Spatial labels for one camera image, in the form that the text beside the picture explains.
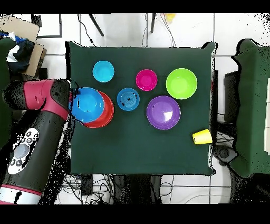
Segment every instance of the table leg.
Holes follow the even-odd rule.
[[[102,33],[100,27],[98,26],[98,24],[97,24],[97,22],[96,22],[96,20],[95,20],[95,18],[94,18],[94,16],[93,16],[92,14],[88,14],[88,15],[89,15],[89,17],[91,18],[91,20],[93,21],[95,27],[98,29],[100,35],[101,35],[101,36],[104,36],[104,34]]]
[[[156,14],[153,13],[153,14],[152,14],[152,23],[151,23],[151,33],[154,32],[155,18],[156,18]]]

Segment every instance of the dark green table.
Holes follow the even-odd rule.
[[[195,145],[192,134],[209,128],[211,53],[215,43],[204,48],[86,48],[66,42],[67,78],[80,87],[105,92],[114,102],[114,117],[102,128],[90,129],[76,122],[71,141],[71,172],[74,174],[204,174],[208,166],[209,144]],[[96,81],[93,66],[107,60],[114,66],[114,77],[107,83]],[[158,130],[147,120],[146,107],[156,96],[166,95],[166,78],[176,68],[187,68],[198,79],[195,94],[177,100],[181,109],[178,124]],[[152,91],[136,86],[136,75],[151,69],[158,76]],[[134,88],[140,95],[136,110],[124,111],[117,105],[117,94]]]
[[[231,166],[242,177],[254,173],[270,174],[270,156],[264,152],[270,48],[258,46],[249,39],[243,40],[238,44],[238,52],[234,58],[240,70],[240,108],[235,144],[239,156],[231,162]]]

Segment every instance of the stacked bowls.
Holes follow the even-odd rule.
[[[114,113],[111,99],[90,87],[82,87],[70,93],[69,109],[76,120],[89,128],[106,126]]]

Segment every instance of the bowl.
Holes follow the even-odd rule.
[[[197,78],[195,74],[185,68],[172,71],[166,80],[166,89],[176,99],[187,99],[197,89]]]
[[[114,67],[109,61],[99,61],[94,65],[93,75],[98,82],[108,82],[114,75]]]
[[[149,102],[146,115],[152,126],[160,130],[167,130],[177,124],[181,111],[174,99],[168,96],[159,96]]]
[[[73,102],[69,103],[71,114],[83,123],[98,119],[104,111],[104,100],[101,94],[90,87],[82,87],[78,91],[78,94],[73,94]]]
[[[150,91],[157,83],[158,77],[150,69],[143,69],[136,76],[136,84],[141,90]]]
[[[139,94],[131,88],[122,89],[117,95],[118,106],[125,110],[131,111],[137,108],[140,102]]]
[[[98,92],[101,94],[104,100],[104,111],[97,120],[94,120],[93,122],[83,123],[86,127],[89,128],[104,127],[111,121],[113,116],[114,108],[111,99],[105,93],[101,91]]]

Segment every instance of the purple bowl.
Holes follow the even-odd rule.
[[[146,115],[151,125],[157,129],[167,130],[175,126],[180,119],[178,103],[167,96],[159,96],[149,102]]]

